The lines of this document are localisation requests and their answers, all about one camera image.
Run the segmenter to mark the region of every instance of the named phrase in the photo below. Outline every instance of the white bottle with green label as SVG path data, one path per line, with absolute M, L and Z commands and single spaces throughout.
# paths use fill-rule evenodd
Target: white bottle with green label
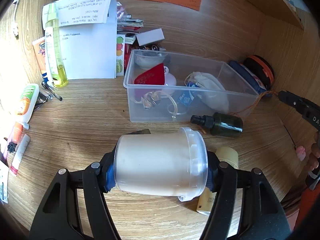
M 64 87 L 68 84 L 66 70 L 63 65 L 60 35 L 59 19 L 55 3 L 49 4 L 48 20 L 45 24 L 45 44 L 46 54 L 48 56 L 49 68 L 53 83 L 57 87 Z

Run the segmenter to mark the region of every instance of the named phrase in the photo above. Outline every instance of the beige bottle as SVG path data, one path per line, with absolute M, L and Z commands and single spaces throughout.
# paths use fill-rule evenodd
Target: beige bottle
M 238 169 L 238 153 L 230 148 L 222 146 L 217 149 L 216 156 L 221 162 L 227 162 L 235 169 Z M 209 188 L 205 187 L 204 191 L 200 195 L 197 212 L 206 216 L 210 215 L 210 211 L 212 209 L 214 199 L 217 193 L 212 193 Z

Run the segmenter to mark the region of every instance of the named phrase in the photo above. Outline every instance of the white plastic container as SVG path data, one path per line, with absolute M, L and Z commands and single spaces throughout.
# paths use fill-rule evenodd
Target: white plastic container
M 123 135 L 114 160 L 120 190 L 188 201 L 201 195 L 208 177 L 208 157 L 198 131 Z
M 170 74 L 177 80 L 176 86 L 134 84 L 136 77 L 147 71 L 146 66 L 149 69 L 151 65 L 159 63 L 164 63 L 164 66 L 169 68 Z M 192 72 L 213 75 L 220 89 L 208 90 L 185 86 L 184 81 Z M 213 115 L 215 112 L 237 113 L 252 105 L 259 96 L 252 86 L 225 62 L 151 50 L 131 52 L 123 85 L 127 88 L 132 122 L 189 122 L 192 115 Z M 154 91 L 161 93 L 161 100 L 156 102 L 156 106 L 145 109 L 141 97 Z M 189 106 L 179 102 L 179 98 L 183 95 L 194 97 Z M 176 115 L 174 115 L 174 103 L 177 104 Z M 248 109 L 239 116 L 244 119 L 250 112 L 251 109 Z

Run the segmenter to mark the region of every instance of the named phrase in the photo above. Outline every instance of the yellow liquid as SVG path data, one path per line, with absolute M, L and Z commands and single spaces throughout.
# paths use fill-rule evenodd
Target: yellow liquid
M 53 83 L 56 87 L 64 87 L 68 84 L 67 73 L 63 65 L 60 48 L 59 20 L 54 19 L 45 24 L 46 27 L 53 27 L 54 52 L 57 61 L 58 75 L 52 75 Z

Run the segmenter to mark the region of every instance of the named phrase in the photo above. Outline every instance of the bolt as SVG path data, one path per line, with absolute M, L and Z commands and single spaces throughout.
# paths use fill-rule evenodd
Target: bolt
M 93 168 L 93 169 L 97 169 L 99 167 L 100 167 L 100 163 L 98 163 L 98 162 L 94 162 L 91 164 L 91 168 Z
M 229 164 L 226 163 L 226 162 L 220 162 L 220 163 L 219 163 L 219 166 L 220 166 L 221 168 L 225 169 L 225 168 L 227 168 L 227 167 L 229 166 Z
M 67 170 L 66 170 L 65 168 L 60 169 L 60 170 L 58 171 L 58 173 L 59 173 L 60 175 L 63 175 L 63 174 L 65 174 L 66 172 L 67 172 Z
M 257 175 L 260 175 L 262 173 L 262 171 L 259 168 L 254 168 L 253 172 Z

